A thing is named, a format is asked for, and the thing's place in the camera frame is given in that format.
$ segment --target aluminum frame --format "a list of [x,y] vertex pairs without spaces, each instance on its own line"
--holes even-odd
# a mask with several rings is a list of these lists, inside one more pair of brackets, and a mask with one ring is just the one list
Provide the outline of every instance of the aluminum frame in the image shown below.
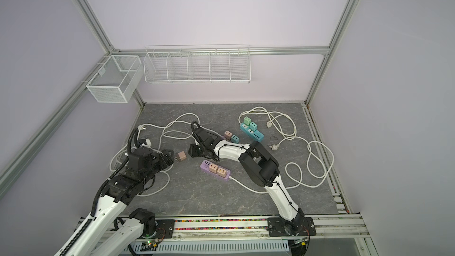
[[73,92],[60,104],[58,109],[47,119],[47,121],[39,128],[28,140],[27,144],[20,150],[20,152],[9,162],[0,173],[0,199],[7,193],[14,182],[24,172],[33,158],[43,148],[50,137],[60,127],[70,112],[76,107],[79,101],[86,93],[87,81],[89,81],[94,73],[106,62],[109,55],[105,54],[98,63],[94,66],[92,71],[85,77],[84,82],[73,90]]
[[335,29],[335,33],[333,34],[332,40],[330,41],[330,44],[328,48],[330,49],[330,52],[327,55],[324,55],[324,60],[322,60],[322,64],[318,70],[318,73],[316,74],[316,77],[314,78],[313,84],[311,85],[310,92],[308,93],[308,96],[305,100],[305,103],[309,105],[314,98],[314,94],[316,93],[317,88],[319,87],[319,84],[321,83],[322,78],[324,77],[324,74],[327,70],[327,66],[330,63],[330,60],[333,57],[333,54],[335,53],[339,42],[341,41],[341,38],[343,37],[344,32],[348,28],[349,21],[354,14],[354,11],[359,4],[360,0],[348,0],[348,3],[346,4],[346,7],[344,8],[343,14],[341,15],[341,18],[338,22],[337,28]]
[[[93,73],[99,70],[100,65],[107,59],[107,56],[110,54],[133,54],[139,56],[145,56],[145,50],[119,50],[116,49],[112,43],[110,42],[109,38],[107,37],[106,33],[104,32],[103,28],[101,27],[99,21],[97,20],[93,10],[90,8],[87,0],[72,0],[73,3],[77,6],[79,11],[81,12],[84,20],[86,21],[87,25],[89,26],[90,30],[93,32],[94,36],[99,41],[101,47],[105,50],[106,55],[103,56],[99,63],[93,68],[91,73],[89,73],[84,79],[85,81],[90,80],[93,76]],[[343,11],[343,14],[338,22],[337,28],[333,34],[331,42],[329,46],[322,46],[322,47],[267,47],[267,48],[250,48],[251,55],[285,55],[285,54],[322,54],[324,55],[324,59],[322,64],[319,68],[319,71],[316,75],[316,78],[311,86],[310,92],[306,99],[306,105],[309,105],[314,97],[314,94],[318,88],[319,83],[321,82],[325,71],[327,70],[327,66],[330,63],[331,57],[336,50],[341,37],[343,36],[344,31],[347,29],[349,24],[349,20],[352,17],[352,14],[355,11],[355,8],[358,4],[359,0],[348,0],[347,5]],[[33,158],[37,155],[37,153],[41,150],[41,148],[46,144],[52,134],[59,128],[59,126],[63,123],[65,118],[68,114],[75,108],[78,102],[83,97],[83,94],[87,91],[86,82],[79,84],[73,92],[67,97],[67,99],[60,105],[60,107],[54,111],[54,113],[48,118],[48,120],[41,126],[41,128],[33,134],[33,136],[29,139],[27,144],[22,148],[22,150],[11,160],[11,162],[1,171],[0,173],[0,199],[5,195],[5,193],[9,190],[9,188],[14,184],[14,182],[19,178],[20,174],[26,169],[28,164],[33,160]],[[134,97],[137,103],[140,106],[140,111],[143,109],[145,105],[144,101],[140,97],[140,94],[137,90],[134,91]],[[319,134],[317,133],[317,128],[314,123],[314,120],[311,116],[311,111],[306,106],[304,107],[305,115],[307,117],[307,121],[310,126],[310,129],[313,131],[315,139],[320,139]],[[320,156],[322,156],[324,162],[327,162],[327,155],[324,153],[323,148],[318,148],[318,152]],[[339,197],[343,201],[343,191],[339,186],[338,178],[334,171],[329,174],[329,182],[334,185],[334,192],[333,195],[335,198]],[[344,199],[343,204],[347,209],[349,206]],[[372,242],[365,240],[364,242],[360,242],[359,247],[366,246],[368,249],[371,247],[374,248]]]
[[[361,215],[307,215],[313,218],[314,226],[316,229],[316,235],[311,238],[352,238],[355,239],[359,253],[362,256],[378,256],[376,249],[371,240],[371,236],[367,230],[365,222]],[[229,218],[247,218],[247,219],[265,219],[269,217],[276,217],[275,215],[188,215],[188,216],[160,216],[156,219],[175,219],[175,220],[188,220],[188,219],[229,219]],[[77,225],[79,227],[84,219],[81,219]],[[256,220],[242,222],[244,225],[252,226],[267,226],[267,221]],[[175,228],[183,227],[220,227],[220,229],[212,230],[176,230]],[[217,241],[266,241],[266,240],[292,240],[301,239],[301,236],[286,236],[286,237],[270,237],[266,229],[251,228],[251,229],[240,229],[235,231],[232,229],[223,229],[224,224],[222,221],[205,221],[205,222],[176,222],[174,228],[173,237],[165,239],[163,242],[168,245],[173,244],[189,244],[194,242],[207,242]],[[111,224],[104,235],[101,237],[100,242],[102,243],[107,240],[111,235],[115,234],[114,225]],[[141,242],[145,242],[145,239],[137,239],[133,247],[141,245]],[[141,254],[151,254],[153,252],[141,252]]]
[[[316,122],[313,118],[313,114],[310,110],[310,106],[305,103],[302,103],[302,108],[304,110],[308,126],[310,128],[310,133],[313,136],[313,140],[323,143],[322,138],[319,134],[319,128],[316,125]],[[324,162],[325,167],[329,168],[331,160],[329,158],[330,155],[328,154],[328,151],[326,150],[325,147],[323,147],[320,144],[316,144],[315,147],[316,151],[318,152],[319,158],[321,158],[321,160]],[[330,190],[332,191],[333,198],[337,203],[338,213],[349,214],[351,208],[349,206],[347,197],[344,195],[344,191],[343,188],[341,187],[338,175],[335,172],[335,168],[332,168],[332,170],[328,173],[327,182],[330,186]]]

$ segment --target metal grate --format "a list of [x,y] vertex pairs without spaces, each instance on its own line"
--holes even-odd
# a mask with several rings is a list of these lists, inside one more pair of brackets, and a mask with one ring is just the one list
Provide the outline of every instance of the metal grate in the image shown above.
[[250,82],[248,47],[163,49],[146,47],[145,80],[163,82]]
[[[288,252],[287,240],[238,240],[238,241],[164,241],[156,251],[141,251],[142,242],[132,244],[137,254],[231,254],[248,252]],[[130,254],[125,248],[122,254]]]
[[142,77],[139,56],[111,55],[87,84],[98,102],[128,103]]

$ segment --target black bracket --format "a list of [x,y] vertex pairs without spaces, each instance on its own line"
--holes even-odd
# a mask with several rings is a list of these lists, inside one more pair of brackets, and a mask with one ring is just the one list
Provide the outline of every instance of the black bracket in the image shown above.
[[163,237],[163,233],[164,238],[172,238],[172,234],[174,233],[175,219],[157,219],[156,222],[158,223],[158,226],[156,227],[156,236],[154,236],[154,238],[161,239]]
[[270,217],[267,219],[267,230],[270,236],[315,236],[316,229],[314,228],[313,219],[310,217],[302,218],[303,229],[294,231],[293,225],[281,217]]

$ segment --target white wire basket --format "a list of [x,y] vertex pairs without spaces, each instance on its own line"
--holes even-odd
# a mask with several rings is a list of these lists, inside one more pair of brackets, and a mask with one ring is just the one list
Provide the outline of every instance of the white wire basket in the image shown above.
[[233,48],[170,49],[146,47],[145,81],[170,82],[250,82],[251,63],[248,46]]
[[87,84],[98,102],[128,103],[143,75],[139,56],[111,55]]

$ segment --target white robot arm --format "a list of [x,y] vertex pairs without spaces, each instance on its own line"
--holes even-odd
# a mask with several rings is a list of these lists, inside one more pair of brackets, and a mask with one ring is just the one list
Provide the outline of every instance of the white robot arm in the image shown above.
[[239,161],[251,180],[256,185],[264,187],[276,204],[286,234],[298,235],[302,231],[304,213],[283,185],[277,160],[263,145],[257,141],[246,145],[228,142],[212,136],[197,122],[191,123],[191,130],[196,140],[196,144],[192,144],[188,151],[191,157],[203,156],[216,161],[228,158]]
[[[133,140],[137,149],[132,152]],[[117,256],[139,236],[153,236],[157,233],[158,224],[155,214],[139,208],[130,214],[130,218],[116,233],[92,251],[109,225],[138,193],[144,191],[144,185],[155,178],[157,172],[174,163],[173,151],[163,150],[157,153],[149,148],[140,147],[137,141],[137,129],[128,139],[127,150],[128,157],[96,193],[87,218],[55,256],[86,256],[88,253],[92,256]],[[118,174],[124,166],[126,166],[125,171]]]
[[[215,146],[215,153],[219,158],[227,158],[240,161],[239,158],[246,153],[250,145],[241,145],[222,140]],[[273,202],[278,208],[278,212],[283,219],[292,221],[298,213],[299,206],[292,200],[286,188],[282,184],[281,175],[278,174],[272,181],[272,186],[267,184],[264,189],[268,192]]]

